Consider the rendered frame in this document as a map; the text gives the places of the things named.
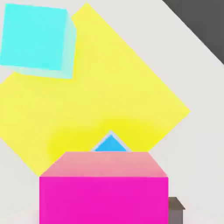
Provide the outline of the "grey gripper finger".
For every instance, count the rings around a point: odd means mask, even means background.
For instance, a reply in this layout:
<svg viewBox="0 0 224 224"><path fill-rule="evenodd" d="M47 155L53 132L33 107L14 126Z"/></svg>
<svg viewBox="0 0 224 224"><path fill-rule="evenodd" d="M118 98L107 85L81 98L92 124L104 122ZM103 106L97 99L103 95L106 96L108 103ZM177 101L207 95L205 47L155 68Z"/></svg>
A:
<svg viewBox="0 0 224 224"><path fill-rule="evenodd" d="M183 210L185 207L177 197L169 197L169 221L168 224L183 224Z"/></svg>

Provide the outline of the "small magenta cube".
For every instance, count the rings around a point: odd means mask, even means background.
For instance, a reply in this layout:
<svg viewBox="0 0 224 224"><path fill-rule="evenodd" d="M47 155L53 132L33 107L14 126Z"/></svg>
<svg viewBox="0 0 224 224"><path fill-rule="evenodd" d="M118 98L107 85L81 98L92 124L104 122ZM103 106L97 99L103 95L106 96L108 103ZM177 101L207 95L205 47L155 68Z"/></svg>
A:
<svg viewBox="0 0 224 224"><path fill-rule="evenodd" d="M39 224L168 224L168 176L148 152L66 152L39 178Z"/></svg>

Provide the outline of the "small blue cube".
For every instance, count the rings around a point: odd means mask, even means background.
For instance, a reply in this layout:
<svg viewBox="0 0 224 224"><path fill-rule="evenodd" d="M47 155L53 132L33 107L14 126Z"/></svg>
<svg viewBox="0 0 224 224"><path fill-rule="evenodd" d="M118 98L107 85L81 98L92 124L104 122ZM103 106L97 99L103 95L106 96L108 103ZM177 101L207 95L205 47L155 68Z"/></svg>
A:
<svg viewBox="0 0 224 224"><path fill-rule="evenodd" d="M131 152L132 150L112 131L110 130L98 144L96 144L91 151L120 151L120 152Z"/></svg>

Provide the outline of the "small cyan cube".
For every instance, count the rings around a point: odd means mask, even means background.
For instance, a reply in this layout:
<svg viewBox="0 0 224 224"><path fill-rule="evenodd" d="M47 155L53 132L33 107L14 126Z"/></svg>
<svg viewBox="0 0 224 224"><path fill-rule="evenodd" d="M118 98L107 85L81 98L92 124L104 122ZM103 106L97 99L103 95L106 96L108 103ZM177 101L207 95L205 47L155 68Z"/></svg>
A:
<svg viewBox="0 0 224 224"><path fill-rule="evenodd" d="M71 79L76 38L66 9L7 3L0 65L26 75Z"/></svg>

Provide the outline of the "large yellow box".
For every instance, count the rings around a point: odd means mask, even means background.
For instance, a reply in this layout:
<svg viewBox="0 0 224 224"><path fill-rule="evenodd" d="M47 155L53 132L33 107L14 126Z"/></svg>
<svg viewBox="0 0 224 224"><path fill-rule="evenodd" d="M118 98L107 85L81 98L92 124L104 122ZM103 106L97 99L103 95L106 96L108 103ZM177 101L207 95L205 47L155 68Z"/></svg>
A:
<svg viewBox="0 0 224 224"><path fill-rule="evenodd" d="M36 175L66 151L91 150L108 132L133 151L149 151L189 114L89 4L72 19L72 79L12 73L0 84L0 138Z"/></svg>

